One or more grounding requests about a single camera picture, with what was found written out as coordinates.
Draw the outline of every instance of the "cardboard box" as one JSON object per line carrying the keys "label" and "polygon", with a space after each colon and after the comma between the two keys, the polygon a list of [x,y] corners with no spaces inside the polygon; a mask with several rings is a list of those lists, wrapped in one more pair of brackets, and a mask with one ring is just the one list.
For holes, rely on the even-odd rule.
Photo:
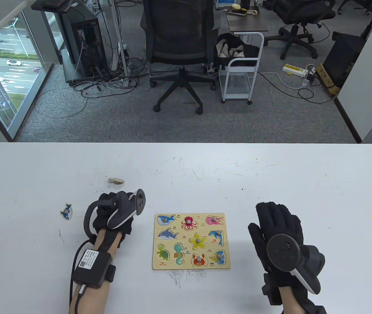
{"label": "cardboard box", "polygon": [[319,77],[321,78],[322,83],[324,84],[326,90],[328,91],[328,94],[330,96],[336,96],[340,92],[340,88],[335,86],[333,81],[331,81],[330,76],[328,76],[326,70],[322,66],[322,63],[320,63],[317,67],[316,70],[319,74]]}

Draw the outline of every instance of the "wooden puzzle board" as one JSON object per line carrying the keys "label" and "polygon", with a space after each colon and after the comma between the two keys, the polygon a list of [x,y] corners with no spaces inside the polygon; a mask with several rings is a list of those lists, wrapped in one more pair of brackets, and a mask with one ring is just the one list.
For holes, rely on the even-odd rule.
{"label": "wooden puzzle board", "polygon": [[225,214],[157,214],[152,268],[231,268]]}

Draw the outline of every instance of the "forearm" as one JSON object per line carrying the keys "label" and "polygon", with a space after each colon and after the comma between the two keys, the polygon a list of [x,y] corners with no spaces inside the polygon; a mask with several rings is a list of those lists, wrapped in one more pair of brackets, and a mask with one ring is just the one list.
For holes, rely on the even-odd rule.
{"label": "forearm", "polygon": [[[101,229],[99,231],[96,244],[94,245],[95,250],[97,250],[98,247],[102,244],[105,232],[105,229]],[[116,255],[117,246],[119,245],[121,239],[122,233],[119,232],[113,244],[108,249],[108,253],[111,254],[112,258],[114,258]],[[75,313],[75,302],[78,299],[78,292],[80,291],[80,287],[81,285],[77,285],[77,287],[75,288],[74,297],[69,307],[69,314]],[[102,286],[98,289],[87,287],[84,295],[78,303],[78,314],[103,314],[105,312],[109,289],[110,282],[108,281],[104,281]]]}
{"label": "forearm", "polygon": [[291,287],[279,288],[283,304],[283,314],[306,314],[293,295]]}

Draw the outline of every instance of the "gray carpet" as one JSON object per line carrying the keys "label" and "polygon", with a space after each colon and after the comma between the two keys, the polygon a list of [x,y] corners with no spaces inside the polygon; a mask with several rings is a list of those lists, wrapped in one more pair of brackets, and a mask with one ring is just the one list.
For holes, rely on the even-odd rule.
{"label": "gray carpet", "polygon": [[[362,11],[353,10],[354,4],[347,4],[345,12],[335,19],[325,21],[330,31],[359,35],[370,17]],[[144,57],[144,32],[139,27],[142,7],[121,8],[123,40],[132,57]],[[274,35],[282,21],[276,14],[264,10]],[[316,40],[327,36],[325,27],[308,25]],[[219,33],[228,31],[225,17]],[[262,54],[259,72],[278,72],[286,84],[300,86],[301,79],[281,71],[285,63],[304,67],[324,61],[333,41],[331,36],[314,44],[319,58],[313,60],[310,54],[299,46],[292,46],[285,61],[279,59],[282,42],[271,42]],[[165,64],[151,64],[151,70],[168,69]],[[291,95],[296,91],[284,87],[277,76],[266,75],[281,90]],[[354,143],[354,139],[332,101],[323,104],[308,103],[280,93],[263,77],[256,79],[253,105],[244,100],[228,100],[221,104],[220,89],[211,91],[208,84],[193,84],[204,104],[204,113],[195,114],[197,104],[189,93],[178,88],[162,104],[159,113],[152,111],[158,98],[168,84],[150,89],[148,82],[129,94],[86,100],[79,93],[67,88],[63,79],[62,66],[51,70],[40,97],[32,105],[20,131],[19,142],[254,142],[254,143]],[[314,98],[321,102],[329,99],[322,87],[311,88]]]}

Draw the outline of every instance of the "power strip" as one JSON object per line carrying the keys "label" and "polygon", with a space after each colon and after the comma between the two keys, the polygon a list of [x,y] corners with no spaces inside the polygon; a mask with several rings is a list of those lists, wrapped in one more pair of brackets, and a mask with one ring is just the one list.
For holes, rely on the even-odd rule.
{"label": "power strip", "polygon": [[302,69],[301,67],[295,67],[294,65],[290,64],[285,64],[282,70],[285,71],[286,73],[298,75],[301,78],[306,77],[308,73],[306,69]]}

